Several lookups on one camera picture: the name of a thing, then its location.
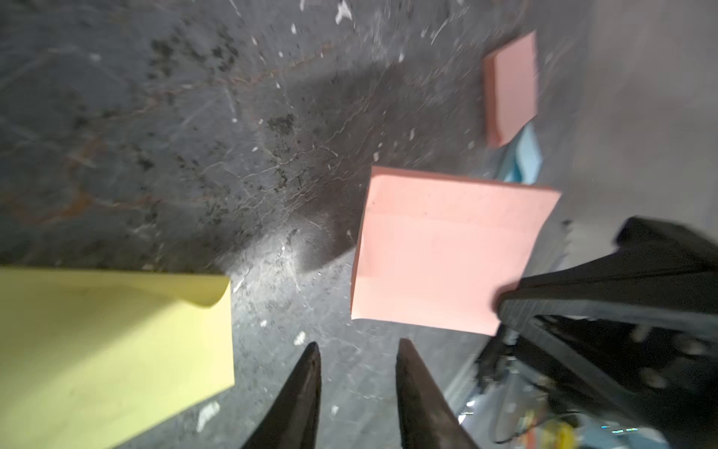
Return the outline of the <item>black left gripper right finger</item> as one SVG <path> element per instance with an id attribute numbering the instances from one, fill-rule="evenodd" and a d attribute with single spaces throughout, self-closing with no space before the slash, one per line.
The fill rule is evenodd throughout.
<path id="1" fill-rule="evenodd" d="M 402 448 L 477 447 L 409 339 L 398 344 L 396 396 Z"/>

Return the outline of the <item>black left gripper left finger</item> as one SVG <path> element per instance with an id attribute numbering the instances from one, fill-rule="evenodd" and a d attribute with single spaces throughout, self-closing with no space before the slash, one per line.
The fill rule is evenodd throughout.
<path id="1" fill-rule="evenodd" d="M 267 415 L 242 448 L 314 448 L 321 394 L 321 353 L 319 345 L 311 342 Z"/>

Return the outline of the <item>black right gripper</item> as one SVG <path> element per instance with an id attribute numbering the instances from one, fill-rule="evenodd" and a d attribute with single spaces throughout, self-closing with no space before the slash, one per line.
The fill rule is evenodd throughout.
<path id="1" fill-rule="evenodd" d="M 654 428 L 673 448 L 714 448 L 717 243 L 639 216 L 615 243 L 498 296 L 502 324 L 480 352 L 478 384 L 499 381 L 514 358 L 566 409 Z"/>

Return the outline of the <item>yellow torn memo page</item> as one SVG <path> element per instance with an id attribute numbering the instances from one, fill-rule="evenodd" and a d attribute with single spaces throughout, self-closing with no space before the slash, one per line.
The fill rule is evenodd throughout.
<path id="1" fill-rule="evenodd" d="M 221 275 L 4 267 L 1 445 L 112 448 L 235 383 Z"/>

